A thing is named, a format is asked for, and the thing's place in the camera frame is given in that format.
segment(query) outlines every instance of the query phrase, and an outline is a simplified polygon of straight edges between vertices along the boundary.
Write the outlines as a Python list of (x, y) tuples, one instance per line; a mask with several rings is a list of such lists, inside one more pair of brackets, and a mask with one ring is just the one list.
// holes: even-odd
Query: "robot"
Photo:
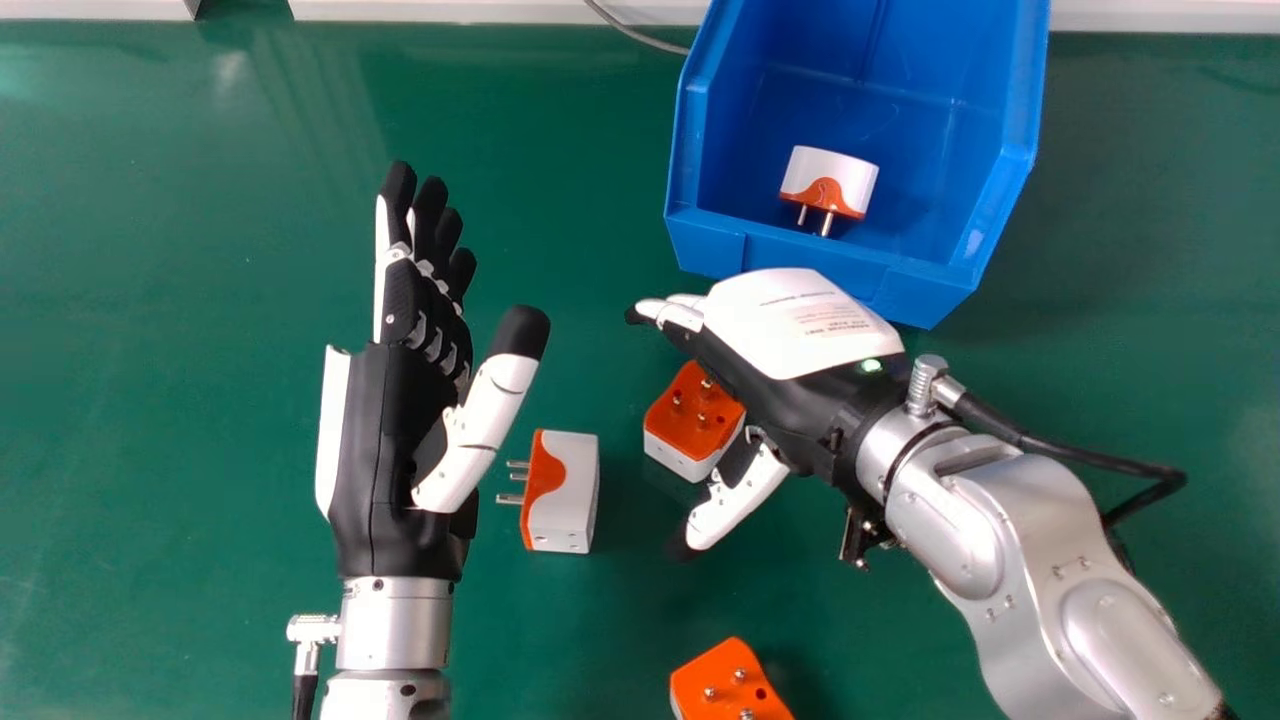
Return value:
[[(445, 719), (453, 591), (475, 537), (476, 484), (549, 334), (516, 306), (472, 373), (462, 296), (475, 259), (438, 178), (397, 163), (375, 213), (372, 342), (326, 351), (316, 502), (334, 532), (342, 612), (297, 615), (293, 717), (312, 714), (320, 648), (337, 644), (321, 719)], [(974, 637), (1012, 720), (1225, 720), (1235, 715), (1112, 542), (1124, 518), (1185, 477), (1036, 437), (819, 273), (771, 269), (707, 296), (636, 302), (746, 407), (705, 500), (676, 538), (710, 550), (790, 475), (849, 505), (842, 557), (916, 557)], [(986, 430), (972, 432), (965, 425)], [(1102, 514), (1060, 460), (1155, 483)]]

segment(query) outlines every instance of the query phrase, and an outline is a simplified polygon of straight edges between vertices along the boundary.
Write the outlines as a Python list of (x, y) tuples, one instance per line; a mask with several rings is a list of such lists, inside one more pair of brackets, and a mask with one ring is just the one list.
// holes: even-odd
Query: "blue bin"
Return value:
[[(820, 270), (932, 328), (982, 281), (1036, 156), (1048, 0), (713, 0), (685, 63), (666, 218), (684, 270)], [(829, 238), (778, 199), (791, 149), (879, 165)]]

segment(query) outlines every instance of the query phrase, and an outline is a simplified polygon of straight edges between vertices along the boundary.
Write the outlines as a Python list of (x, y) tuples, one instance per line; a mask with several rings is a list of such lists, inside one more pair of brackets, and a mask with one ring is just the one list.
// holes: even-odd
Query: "orange and white plug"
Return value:
[(809, 208), (826, 211), (822, 237), (831, 234), (836, 215), (855, 220), (867, 218), (879, 165), (831, 150), (796, 145), (791, 150), (787, 173), (778, 197), (800, 204), (797, 225), (804, 225)]
[(508, 460), (524, 493), (499, 493), (499, 505), (520, 506), (520, 536), (534, 552), (586, 555), (595, 533), (600, 487), (600, 442), (593, 434), (534, 432), (529, 460)]
[(644, 452), (691, 483), (710, 475), (746, 410), (690, 360), (644, 416)]
[(751, 648), (728, 638), (671, 674), (678, 720), (794, 720)]

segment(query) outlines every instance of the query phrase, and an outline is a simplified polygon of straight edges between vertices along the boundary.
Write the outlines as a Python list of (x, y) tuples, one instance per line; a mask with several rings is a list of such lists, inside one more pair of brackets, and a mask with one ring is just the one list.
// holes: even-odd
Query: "green table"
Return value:
[[(0, 26), (0, 716), (287, 715), (284, 623), (338, 607), (311, 491), (321, 352), (366, 337), (392, 158), (453, 190), (480, 343), (511, 302), (553, 318), (504, 455), (536, 427), (602, 441), (591, 556), (526, 553), (512, 509), (484, 509), (458, 717), (664, 717), (668, 673), (730, 634), (800, 719), (1000, 716), (910, 557), (837, 562), (842, 507), (815, 480), (692, 565), (662, 553), (689, 488), (643, 456), (640, 418), (680, 359), (621, 314), (707, 284), (660, 214), (677, 58), (603, 28), (207, 10)], [(1051, 55), (987, 279), (908, 343), (1044, 433), (1188, 468), (1124, 537), (1236, 710), (1275, 716), (1280, 42)], [(1130, 489), (1085, 478), (1106, 503)]]

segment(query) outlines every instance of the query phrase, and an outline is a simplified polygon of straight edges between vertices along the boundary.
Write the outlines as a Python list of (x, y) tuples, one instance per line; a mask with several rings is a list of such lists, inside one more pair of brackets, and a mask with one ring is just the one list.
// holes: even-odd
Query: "white wall edge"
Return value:
[(200, 0), (0, 0), (10, 20), (193, 20)]
[[(696, 26), (708, 0), (607, 0), (630, 24)], [(298, 20), (599, 24), (581, 0), (291, 0)], [(1061, 32), (1280, 33), (1280, 0), (1055, 0)]]

